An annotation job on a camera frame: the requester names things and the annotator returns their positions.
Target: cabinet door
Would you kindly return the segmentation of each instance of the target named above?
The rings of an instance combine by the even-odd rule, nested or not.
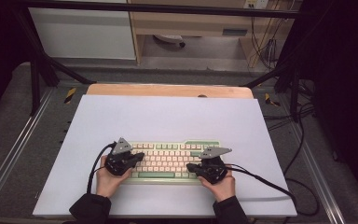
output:
[[[125,0],[98,2],[126,3]],[[30,11],[49,56],[135,59],[128,12],[50,8],[30,8]]]

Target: keyboard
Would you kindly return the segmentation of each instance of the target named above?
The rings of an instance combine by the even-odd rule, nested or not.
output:
[[[185,142],[130,142],[132,154],[143,152],[145,157],[132,169],[125,184],[197,185],[196,174],[189,173],[188,163],[200,163],[200,153],[207,147],[220,147],[215,140]]]

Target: wire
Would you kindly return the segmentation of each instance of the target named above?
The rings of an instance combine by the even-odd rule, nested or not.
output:
[[[100,160],[101,156],[103,155],[103,153],[109,148],[114,148],[116,146],[116,142],[112,143],[112,144],[109,144],[107,145],[106,147],[104,147],[100,154],[98,155],[97,159],[95,160],[94,162],[94,165],[92,166],[92,169],[91,169],[91,173],[89,173],[89,183],[87,185],[87,193],[90,194],[91,193],[91,186],[92,186],[92,178],[94,177],[94,174],[95,172],[97,172],[99,169],[102,169],[103,167],[101,168],[98,168],[97,170],[95,170],[95,167],[97,166],[97,163],[98,161]]]
[[[306,217],[312,217],[312,216],[315,216],[316,214],[318,214],[319,210],[320,210],[320,203],[318,201],[318,197],[316,196],[316,194],[313,192],[313,190],[308,187],[307,185],[301,183],[300,181],[298,180],[294,180],[292,178],[285,178],[286,181],[291,181],[291,182],[294,182],[294,183],[297,183],[298,185],[304,187],[305,189],[307,189],[313,196],[313,198],[315,199],[315,203],[316,203],[316,208],[313,212],[310,212],[310,213],[305,213],[305,212],[302,212],[302,211],[299,211],[297,210],[297,212],[302,215],[302,216],[306,216]]]
[[[277,8],[277,6],[279,5],[279,2],[280,2],[280,0],[277,1],[277,3],[275,4],[275,7],[273,9]],[[281,27],[283,21],[284,21],[284,19],[277,20],[277,23],[279,22],[279,24],[277,25],[277,28],[275,29],[274,35],[268,41],[266,46],[261,48],[261,45],[258,44],[257,38],[255,37],[255,17],[251,17],[251,27],[252,27],[251,40],[252,40],[252,45],[253,45],[253,47],[255,49],[255,54],[258,56],[258,58],[260,59],[262,64],[264,64],[264,66],[266,66],[269,70],[275,68],[275,65],[274,65],[274,67],[271,67],[271,65],[270,65],[271,59],[270,58],[271,58],[271,56],[273,56],[274,61],[275,61],[275,52],[276,52],[275,35],[277,34],[279,28]],[[261,54],[261,51],[263,51],[264,49],[268,49],[268,50],[265,50],[265,56],[263,57],[263,55]]]
[[[225,165],[230,165],[230,166],[238,167],[238,168],[240,168],[240,169],[236,169],[236,168],[232,168],[232,167],[226,167],[226,166],[225,166],[224,168],[227,169],[227,170],[236,171],[236,172],[240,172],[240,173],[243,173],[243,174],[252,176],[252,177],[254,177],[255,179],[257,179],[257,180],[259,180],[260,182],[262,182],[263,184],[265,184],[265,185],[267,185],[267,186],[269,186],[269,187],[272,187],[272,188],[274,188],[274,189],[277,189],[278,191],[280,191],[280,192],[286,194],[287,196],[289,196],[289,197],[292,199],[293,204],[295,205],[295,207],[297,206],[296,196],[295,196],[293,193],[291,193],[290,191],[288,191],[288,190],[286,190],[286,189],[283,189],[283,188],[281,188],[281,187],[279,187],[279,186],[277,186],[277,185],[275,185],[275,184],[272,184],[271,182],[267,181],[266,179],[260,177],[259,175],[254,175],[254,174],[250,173],[250,172],[247,171],[245,168],[243,168],[243,167],[241,167],[241,166],[239,166],[239,165],[237,165],[237,164],[227,163],[227,164],[225,164]],[[307,189],[307,190],[312,194],[313,198],[315,199],[315,204],[316,204],[315,210],[312,211],[311,213],[305,213],[305,212],[299,211],[299,210],[297,210],[297,209],[296,209],[296,211],[297,211],[300,215],[302,215],[302,216],[307,216],[307,217],[315,216],[315,215],[319,212],[319,210],[320,210],[320,204],[319,204],[319,201],[318,201],[318,198],[317,198],[316,194],[312,191],[312,189],[311,189],[310,187],[306,186],[305,184],[303,184],[303,183],[301,183],[301,182],[299,182],[299,181],[297,181],[297,180],[294,180],[294,179],[292,179],[292,178],[285,178],[285,180],[286,180],[286,181],[292,181],[292,182],[294,182],[294,183],[297,183],[298,185],[301,185],[302,187],[304,187],[305,189]]]
[[[300,108],[300,114],[301,114],[301,111],[303,110],[304,106],[305,105],[302,105],[301,108]],[[300,125],[300,129],[301,129],[301,140],[300,140],[300,144],[297,148],[297,151],[295,153],[295,156],[290,160],[289,164],[286,166],[286,169],[284,169],[283,171],[283,175],[286,175],[287,171],[290,169],[290,167],[293,165],[293,162],[296,160],[298,154],[300,153],[300,150],[302,148],[302,145],[304,143],[304,137],[305,137],[305,133],[304,133],[304,126],[302,125],[302,121],[301,121],[301,117],[298,117],[298,123]]]
[[[306,116],[308,116],[309,114],[312,114],[313,112],[314,112],[314,107],[310,107],[310,108],[305,109],[304,111],[300,111],[297,114],[299,117],[305,118]],[[290,122],[293,121],[293,117],[291,115],[288,115],[288,116],[264,116],[265,121],[279,120],[279,119],[283,119],[283,121],[268,127],[269,131],[273,131],[275,129],[281,128],[282,126],[289,124]]]
[[[243,173],[243,174],[246,174],[246,175],[249,175],[249,176],[252,176],[254,177],[255,179],[257,179],[258,181],[262,182],[263,184],[273,188],[273,189],[276,189],[284,194],[286,194],[287,196],[289,196],[292,201],[293,201],[293,204],[295,205],[296,207],[296,197],[295,195],[293,195],[291,192],[289,192],[288,190],[286,189],[283,189],[275,184],[272,184],[271,182],[267,181],[266,179],[264,179],[263,177],[259,176],[259,175],[254,175],[252,173],[250,173],[249,171],[247,171],[246,169],[240,167],[239,165],[236,165],[236,164],[225,164],[225,165],[231,165],[231,166],[235,166],[235,167],[238,167],[240,169],[236,169],[236,168],[232,168],[232,167],[226,167],[226,166],[219,166],[219,167],[222,167],[222,168],[225,168],[226,170],[231,170],[231,171],[236,171],[236,172],[240,172],[240,173]]]

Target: person's hand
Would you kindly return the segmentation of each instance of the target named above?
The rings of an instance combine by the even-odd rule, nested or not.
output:
[[[101,157],[101,167],[104,167],[107,156]],[[97,194],[106,198],[112,197],[120,184],[130,177],[132,168],[128,169],[124,175],[112,175],[105,168],[97,171]]]
[[[199,176],[198,179],[203,187],[212,192],[218,203],[235,195],[235,178],[232,176],[232,171],[230,170],[227,171],[225,178],[216,184],[209,183],[208,180],[202,176]]]

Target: green keycap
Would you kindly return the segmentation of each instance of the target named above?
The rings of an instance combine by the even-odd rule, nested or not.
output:
[[[139,178],[175,178],[175,173],[141,172]]]
[[[190,156],[192,157],[198,157],[200,154],[201,152],[194,152],[194,151],[190,152]]]

